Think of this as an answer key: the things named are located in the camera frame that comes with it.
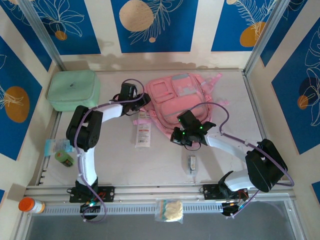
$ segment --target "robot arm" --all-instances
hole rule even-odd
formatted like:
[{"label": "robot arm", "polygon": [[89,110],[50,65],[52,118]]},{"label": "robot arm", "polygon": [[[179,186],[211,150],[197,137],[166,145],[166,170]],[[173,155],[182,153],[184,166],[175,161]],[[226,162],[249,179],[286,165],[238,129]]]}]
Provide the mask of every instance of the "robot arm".
[{"label": "robot arm", "polygon": [[[148,104],[150,100],[147,93],[144,93],[141,97],[141,94],[137,95],[137,87],[134,84],[125,82],[121,85],[121,92],[115,95],[108,105],[100,107],[99,110],[91,110],[86,116],[76,139],[80,150],[80,158],[78,159],[79,176],[75,181],[75,188],[72,189],[72,194],[77,195],[79,199],[82,199],[82,202],[86,202],[94,196],[86,183],[96,193],[99,190],[94,154],[95,146],[100,137],[102,123],[126,115],[129,111],[138,111]],[[73,147],[77,129],[88,111],[87,107],[81,105],[74,111],[66,131],[66,137],[70,140]]]},{"label": "robot arm", "polygon": [[[281,179],[284,173],[267,157],[256,149],[239,147],[239,143],[228,139],[219,131],[208,133],[216,125],[212,122],[201,122],[188,110],[178,117],[182,129],[175,127],[171,135],[171,142],[181,146],[192,146],[193,142],[222,149],[246,163],[247,169],[228,172],[219,181],[219,190],[226,199],[241,189],[257,188],[262,192],[269,192]],[[288,170],[274,144],[267,139],[258,142],[258,148],[271,156],[283,169]]]}]

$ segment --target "small jar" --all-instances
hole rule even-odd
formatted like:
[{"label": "small jar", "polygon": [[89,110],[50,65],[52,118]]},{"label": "small jar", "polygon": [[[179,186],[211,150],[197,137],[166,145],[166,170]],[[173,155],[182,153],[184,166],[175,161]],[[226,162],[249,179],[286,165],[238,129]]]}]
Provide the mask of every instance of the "small jar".
[{"label": "small jar", "polygon": [[31,197],[25,197],[19,202],[19,210],[22,212],[40,214],[45,210],[43,201],[35,200]]},{"label": "small jar", "polygon": [[70,156],[64,150],[57,151],[54,157],[66,167],[71,167],[74,164],[74,159],[72,156]]}]

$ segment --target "glass panel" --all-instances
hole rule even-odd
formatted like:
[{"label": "glass panel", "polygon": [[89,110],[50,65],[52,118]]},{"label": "glass panel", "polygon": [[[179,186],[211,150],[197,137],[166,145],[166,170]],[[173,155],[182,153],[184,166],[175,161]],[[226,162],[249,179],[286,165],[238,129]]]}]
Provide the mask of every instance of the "glass panel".
[{"label": "glass panel", "polygon": [[102,224],[84,223],[80,216],[34,216],[27,240],[87,239],[295,239],[282,201],[252,202],[235,219],[222,214],[185,214],[183,224],[156,222],[154,215],[110,215]]}]

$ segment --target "mint green container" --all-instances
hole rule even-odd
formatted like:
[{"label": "mint green container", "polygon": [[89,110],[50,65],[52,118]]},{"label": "mint green container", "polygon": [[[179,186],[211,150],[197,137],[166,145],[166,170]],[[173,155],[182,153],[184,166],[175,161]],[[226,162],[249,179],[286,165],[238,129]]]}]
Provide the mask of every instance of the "mint green container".
[{"label": "mint green container", "polygon": [[60,71],[52,78],[47,100],[56,111],[70,112],[79,105],[97,106],[99,95],[100,81],[94,71]]}]

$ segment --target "clear plastic packet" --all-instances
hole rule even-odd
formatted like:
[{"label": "clear plastic packet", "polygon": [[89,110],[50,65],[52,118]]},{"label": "clear plastic packet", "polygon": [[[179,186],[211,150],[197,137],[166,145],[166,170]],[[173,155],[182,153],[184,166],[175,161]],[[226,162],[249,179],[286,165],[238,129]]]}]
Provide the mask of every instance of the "clear plastic packet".
[{"label": "clear plastic packet", "polygon": [[149,113],[146,111],[140,111],[138,113],[138,119],[136,121],[137,129],[136,129],[136,140],[135,147],[150,147],[150,139],[151,139],[151,118]]},{"label": "clear plastic packet", "polygon": [[183,223],[184,206],[181,200],[159,199],[155,206],[154,218],[157,222]]},{"label": "clear plastic packet", "polygon": [[44,146],[44,156],[51,156],[59,151],[65,151],[66,153],[71,153],[74,148],[71,146],[68,139],[47,139]]}]

